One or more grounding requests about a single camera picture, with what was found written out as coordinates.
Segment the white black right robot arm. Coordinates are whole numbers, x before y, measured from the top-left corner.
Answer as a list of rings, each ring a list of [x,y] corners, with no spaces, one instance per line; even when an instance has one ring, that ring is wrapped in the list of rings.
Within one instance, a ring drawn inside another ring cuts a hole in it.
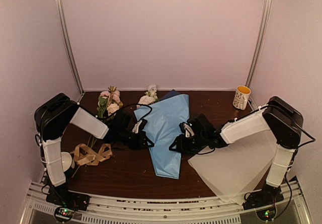
[[[284,181],[295,158],[302,126],[302,114],[280,97],[273,96],[266,105],[218,128],[214,128],[204,114],[180,123],[182,133],[175,138],[169,150],[195,155],[206,146],[214,151],[260,132],[271,133],[277,148],[267,175],[267,186],[258,193],[258,201],[267,205],[277,197],[276,188]]]

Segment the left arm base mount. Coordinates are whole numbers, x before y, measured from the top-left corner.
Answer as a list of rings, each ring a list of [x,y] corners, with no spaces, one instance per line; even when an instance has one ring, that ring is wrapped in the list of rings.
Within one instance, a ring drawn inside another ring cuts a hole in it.
[[[44,193],[43,190],[45,187],[49,187],[48,193],[46,193],[46,201],[56,205],[53,215],[58,222],[69,222],[77,211],[87,210],[90,200],[89,195],[69,191],[66,183],[54,187],[47,180],[41,188],[42,193]]]

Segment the beige ribbon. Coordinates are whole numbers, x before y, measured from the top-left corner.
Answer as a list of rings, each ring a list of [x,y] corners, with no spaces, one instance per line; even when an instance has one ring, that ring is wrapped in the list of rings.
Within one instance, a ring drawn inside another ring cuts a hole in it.
[[[107,161],[113,155],[110,144],[102,144],[98,152],[84,143],[78,144],[71,152],[73,160],[78,166],[97,166],[99,163]]]

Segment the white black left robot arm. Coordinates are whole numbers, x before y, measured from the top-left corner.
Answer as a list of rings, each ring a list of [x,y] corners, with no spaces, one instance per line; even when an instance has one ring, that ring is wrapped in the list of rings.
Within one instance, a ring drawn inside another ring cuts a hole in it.
[[[97,117],[64,93],[59,93],[41,105],[34,114],[39,145],[43,149],[43,161],[49,180],[56,188],[53,198],[62,206],[72,202],[72,194],[61,187],[66,182],[61,161],[61,138],[69,124],[88,132],[106,143],[122,142],[132,150],[154,147],[147,137],[144,116],[135,121],[126,108],[121,108],[110,116]]]

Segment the white fake flower long stem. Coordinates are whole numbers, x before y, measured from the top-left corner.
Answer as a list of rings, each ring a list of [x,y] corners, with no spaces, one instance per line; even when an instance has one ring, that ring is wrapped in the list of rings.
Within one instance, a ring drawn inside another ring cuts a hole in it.
[[[151,105],[158,102],[159,99],[157,97],[157,86],[155,84],[151,84],[147,87],[147,91],[144,95],[140,98],[137,107],[143,105]]]

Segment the blue wrapping paper sheet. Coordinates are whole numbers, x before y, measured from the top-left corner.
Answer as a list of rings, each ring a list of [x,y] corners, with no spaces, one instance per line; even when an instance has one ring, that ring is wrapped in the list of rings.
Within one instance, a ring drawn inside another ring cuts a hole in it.
[[[170,151],[169,146],[182,133],[179,124],[190,118],[189,96],[172,90],[151,108],[149,113],[148,107],[141,106],[134,114],[147,120],[144,131],[154,143],[149,149],[154,172],[159,177],[179,179],[181,153]]]

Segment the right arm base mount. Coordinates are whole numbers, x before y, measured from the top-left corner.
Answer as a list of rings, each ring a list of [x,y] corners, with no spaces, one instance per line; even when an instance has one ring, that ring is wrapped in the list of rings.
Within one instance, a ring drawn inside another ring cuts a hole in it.
[[[277,216],[277,202],[284,197],[280,187],[264,184],[259,191],[248,192],[244,195],[244,210],[255,210],[257,217],[265,222],[272,221]]]

